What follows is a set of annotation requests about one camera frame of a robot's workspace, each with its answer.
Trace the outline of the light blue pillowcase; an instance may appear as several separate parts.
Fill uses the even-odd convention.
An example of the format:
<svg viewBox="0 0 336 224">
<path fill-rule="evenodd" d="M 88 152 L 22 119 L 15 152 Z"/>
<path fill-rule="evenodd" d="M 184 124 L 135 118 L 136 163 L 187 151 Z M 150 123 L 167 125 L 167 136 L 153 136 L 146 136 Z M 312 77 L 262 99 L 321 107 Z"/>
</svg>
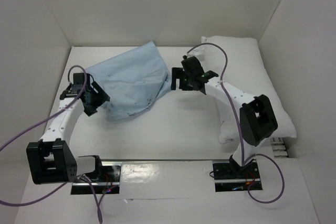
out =
<svg viewBox="0 0 336 224">
<path fill-rule="evenodd" d="M 109 122 L 139 116 L 171 90 L 171 73 L 152 41 L 97 63 L 86 72 L 110 97 L 102 105 Z"/>
</svg>

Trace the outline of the white pillow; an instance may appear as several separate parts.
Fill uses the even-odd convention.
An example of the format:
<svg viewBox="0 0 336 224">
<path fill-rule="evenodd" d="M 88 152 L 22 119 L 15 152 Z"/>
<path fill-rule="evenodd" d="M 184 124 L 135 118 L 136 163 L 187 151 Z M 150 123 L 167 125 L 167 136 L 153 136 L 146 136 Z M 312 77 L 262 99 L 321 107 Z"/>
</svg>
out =
<svg viewBox="0 0 336 224">
<path fill-rule="evenodd" d="M 266 95 L 272 105 L 278 122 L 278 128 L 271 137 L 296 138 L 295 126 L 282 107 L 277 92 L 264 67 L 258 42 L 254 38 L 235 38 L 224 36 L 201 37 L 201 43 L 213 43 L 220 46 L 228 56 L 228 66 L 224 73 L 224 81 L 249 94 Z M 200 47 L 206 62 L 205 71 L 211 70 L 221 74 L 225 65 L 224 54 L 216 47 L 203 45 Z M 238 129 L 233 110 L 216 100 L 220 117 L 219 143 L 227 144 L 230 141 L 239 141 Z"/>
</svg>

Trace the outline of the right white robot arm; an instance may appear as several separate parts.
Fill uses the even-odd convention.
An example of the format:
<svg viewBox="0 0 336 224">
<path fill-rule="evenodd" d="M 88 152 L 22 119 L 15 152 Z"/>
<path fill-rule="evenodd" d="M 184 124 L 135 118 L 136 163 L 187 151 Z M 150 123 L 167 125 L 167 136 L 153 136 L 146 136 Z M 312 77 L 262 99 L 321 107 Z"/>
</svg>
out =
<svg viewBox="0 0 336 224">
<path fill-rule="evenodd" d="M 199 91 L 233 109 L 240 144 L 229 158 L 229 172 L 235 178 L 242 177 L 264 139 L 278 128 L 269 98 L 246 93 L 211 70 L 205 72 L 195 56 L 184 56 L 181 64 L 172 68 L 171 90 Z"/>
</svg>

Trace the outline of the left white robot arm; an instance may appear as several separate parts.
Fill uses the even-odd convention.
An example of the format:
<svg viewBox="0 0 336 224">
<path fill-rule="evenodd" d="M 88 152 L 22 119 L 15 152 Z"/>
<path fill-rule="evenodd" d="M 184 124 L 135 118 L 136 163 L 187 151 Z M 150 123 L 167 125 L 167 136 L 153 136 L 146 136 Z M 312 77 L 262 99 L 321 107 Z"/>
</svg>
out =
<svg viewBox="0 0 336 224">
<path fill-rule="evenodd" d="M 35 184 L 75 182 L 81 175 L 91 181 L 103 177 L 98 155 L 75 157 L 69 142 L 82 114 L 92 116 L 110 97 L 89 73 L 74 73 L 73 82 L 60 95 L 56 117 L 39 141 L 26 148 L 30 173 Z"/>
</svg>

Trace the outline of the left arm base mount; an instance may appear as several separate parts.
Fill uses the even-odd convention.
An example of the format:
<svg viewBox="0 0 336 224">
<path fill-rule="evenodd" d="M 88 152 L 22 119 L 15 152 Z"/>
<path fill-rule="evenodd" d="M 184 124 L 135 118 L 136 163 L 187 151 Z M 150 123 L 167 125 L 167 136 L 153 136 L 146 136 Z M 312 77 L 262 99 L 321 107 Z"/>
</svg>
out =
<svg viewBox="0 0 336 224">
<path fill-rule="evenodd" d="M 100 196 L 103 194 L 116 195 L 120 192 L 120 178 L 122 171 L 121 162 L 102 161 L 101 174 L 87 177 L 91 180 L 94 192 Z M 87 182 L 76 180 L 71 187 L 71 195 L 92 195 L 92 190 Z"/>
</svg>

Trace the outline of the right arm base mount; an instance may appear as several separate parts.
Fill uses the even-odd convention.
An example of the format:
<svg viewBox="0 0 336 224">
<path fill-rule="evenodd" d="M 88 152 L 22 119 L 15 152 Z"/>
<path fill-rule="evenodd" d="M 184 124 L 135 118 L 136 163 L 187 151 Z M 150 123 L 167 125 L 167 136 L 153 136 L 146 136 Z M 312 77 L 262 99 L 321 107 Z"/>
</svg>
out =
<svg viewBox="0 0 336 224">
<path fill-rule="evenodd" d="M 229 160 L 217 160 L 212 163 L 212 170 L 209 175 L 214 180 L 215 192 L 234 192 L 262 190 L 259 167 L 256 161 L 253 161 L 245 170 L 235 171 Z"/>
</svg>

